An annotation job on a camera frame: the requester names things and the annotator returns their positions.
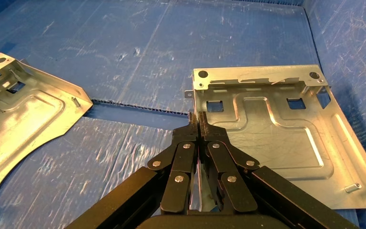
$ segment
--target silver rivet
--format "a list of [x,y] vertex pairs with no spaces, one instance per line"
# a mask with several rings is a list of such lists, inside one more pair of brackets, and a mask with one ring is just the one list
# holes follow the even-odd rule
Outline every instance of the silver rivet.
[[234,182],[236,182],[236,177],[235,176],[229,176],[228,181],[231,182],[231,183],[234,183]]
[[152,163],[152,166],[153,167],[158,167],[158,166],[160,166],[161,165],[161,162],[160,161],[154,161],[153,163]]
[[248,166],[254,166],[254,161],[247,161],[247,162],[246,162],[246,164],[247,164]]
[[352,184],[352,185],[350,185],[350,186],[345,187],[345,191],[346,191],[347,193],[352,193],[352,192],[354,192],[354,191],[360,190],[361,188],[362,188],[362,187],[361,187],[361,184],[359,184],[359,183],[355,183],[355,184]]
[[177,183],[180,183],[180,182],[183,182],[184,178],[182,176],[176,176],[174,178],[174,180],[177,182]]

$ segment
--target stamped metal panel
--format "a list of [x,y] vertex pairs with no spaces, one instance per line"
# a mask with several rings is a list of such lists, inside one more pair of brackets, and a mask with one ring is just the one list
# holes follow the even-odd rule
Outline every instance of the stamped metal panel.
[[[196,112],[334,209],[366,208],[366,153],[317,65],[195,69]],[[215,110],[210,103],[222,105]]]
[[0,53],[0,183],[92,106],[82,88]]

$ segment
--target pivot bolt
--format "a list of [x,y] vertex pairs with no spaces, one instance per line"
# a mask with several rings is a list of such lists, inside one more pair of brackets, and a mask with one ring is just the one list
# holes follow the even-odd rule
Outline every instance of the pivot bolt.
[[248,166],[254,166],[254,161],[247,161],[247,162],[246,162],[246,164],[247,164]]
[[180,183],[180,182],[183,182],[184,177],[183,177],[183,176],[176,176],[176,177],[174,178],[174,180],[175,180],[177,183]]
[[235,183],[236,182],[236,177],[235,176],[229,176],[228,181],[231,182],[231,183]]
[[158,166],[160,166],[161,165],[161,162],[160,161],[154,161],[153,163],[152,163],[152,166],[153,167],[158,167]]

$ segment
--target metal pin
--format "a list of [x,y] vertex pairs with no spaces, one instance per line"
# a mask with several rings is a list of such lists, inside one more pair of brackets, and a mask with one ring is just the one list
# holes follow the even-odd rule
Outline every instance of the metal pin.
[[361,188],[362,188],[362,187],[361,187],[361,184],[359,184],[359,183],[355,183],[355,184],[352,184],[352,185],[350,185],[350,186],[345,187],[345,191],[346,191],[347,193],[352,193],[352,192],[354,192],[354,191],[360,190]]
[[152,166],[153,167],[158,167],[158,166],[160,166],[161,165],[161,162],[160,161],[154,161],[153,163],[152,163]]
[[15,78],[18,80],[18,81],[20,81],[21,82],[21,79],[20,79],[20,77],[12,70],[12,69],[9,69],[9,72],[11,72],[14,76],[15,76]]
[[231,182],[231,183],[235,183],[236,182],[236,177],[235,176],[229,176],[228,181]]
[[174,178],[174,180],[175,180],[177,183],[180,183],[180,182],[183,182],[184,177],[182,177],[182,176],[176,176],[176,177]]
[[79,101],[75,97],[72,97],[71,99],[72,99],[72,101],[73,101],[73,103],[75,104],[76,107],[81,106],[81,104],[79,103]]
[[247,161],[247,162],[246,162],[246,164],[247,164],[248,166],[254,166],[254,161]]
[[309,90],[309,86],[305,86],[305,87],[302,89],[301,94],[305,94],[308,90]]

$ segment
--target scratch marks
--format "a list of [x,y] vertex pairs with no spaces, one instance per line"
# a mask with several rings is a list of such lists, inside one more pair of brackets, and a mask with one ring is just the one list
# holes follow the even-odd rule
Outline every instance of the scratch marks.
[[82,46],[82,48],[77,48],[77,47],[64,47],[64,48],[60,48],[58,51],[64,51],[64,50],[68,50],[68,51],[77,51],[76,56],[83,56],[83,55],[87,55],[87,54],[92,54],[92,53],[96,53],[97,49],[84,49],[85,46]]
[[45,32],[54,24],[54,21],[51,22],[51,24],[47,25],[41,35],[44,35]]
[[85,181],[85,183],[83,183],[83,186],[82,186],[81,191],[79,192],[79,195],[82,195],[83,191],[85,190],[86,185],[87,185],[89,182],[90,182],[89,180],[86,180],[86,181]]
[[339,5],[339,7],[337,7],[337,9],[335,10],[334,14],[330,17],[330,19],[327,21],[326,25],[323,27],[322,34],[325,33],[327,26],[332,23],[333,19],[339,13],[340,9],[342,8],[342,6],[344,5],[345,2],[346,2],[346,0],[343,0],[342,3]]
[[130,89],[130,88],[129,88],[129,85],[131,84],[131,81],[132,81],[132,79],[134,78],[134,75],[135,75],[135,73],[136,73],[136,71],[137,71],[137,69],[138,69],[138,66],[140,66],[140,63],[141,63],[141,61],[142,61],[143,57],[145,56],[145,53],[147,52],[148,47],[150,46],[150,44],[151,44],[151,42],[152,42],[152,40],[153,40],[153,38],[154,38],[154,36],[155,36],[155,34],[156,34],[156,31],[158,31],[159,25],[161,24],[161,22],[162,22],[162,20],[163,20],[163,18],[164,18],[164,16],[165,16],[165,14],[166,14],[166,12],[168,11],[169,6],[170,6],[170,4],[168,4],[168,5],[167,5],[167,7],[166,7],[165,11],[163,12],[162,16],[160,17],[160,19],[159,19],[158,23],[156,24],[156,27],[155,27],[155,29],[153,30],[153,32],[152,32],[152,34],[151,34],[151,37],[149,38],[149,41],[148,41],[147,45],[145,46],[145,48],[144,48],[144,50],[143,50],[143,52],[142,52],[142,55],[141,55],[141,57],[140,57],[140,60],[138,61],[137,65],[135,66],[135,69],[134,69],[134,71],[132,72],[132,74],[131,74],[130,78],[129,78],[129,79],[128,79],[128,81],[126,82],[126,84],[125,84],[125,86],[124,86],[124,88],[123,88],[123,91],[120,93],[120,96],[119,96],[118,101],[122,100],[122,99],[123,99],[123,97],[125,96],[125,93],[127,92],[127,90],[129,90],[129,89]]
[[135,47],[135,48],[134,48],[134,53],[133,53],[133,55],[134,55],[134,56],[138,56],[138,55],[140,55],[140,48]]
[[119,55],[119,57],[117,58],[117,61],[122,61],[124,59],[124,57],[126,57],[127,54],[126,53],[122,53]]
[[135,16],[135,15],[141,14],[141,13],[143,13],[143,12],[145,12],[145,15],[146,15],[147,10],[148,10],[148,8],[146,8],[146,9],[144,9],[144,10],[140,10],[140,11],[138,11],[138,12],[133,13],[131,16]]

